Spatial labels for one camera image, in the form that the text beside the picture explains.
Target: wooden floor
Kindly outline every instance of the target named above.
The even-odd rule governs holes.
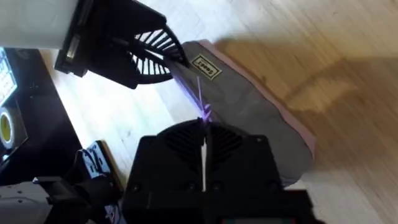
[[[302,181],[328,223],[398,223],[396,0],[147,0],[182,41],[209,39],[317,136]],[[42,51],[52,66],[56,52]],[[52,72],[82,145],[104,139],[125,184],[138,140],[196,112],[174,81],[132,91]]]

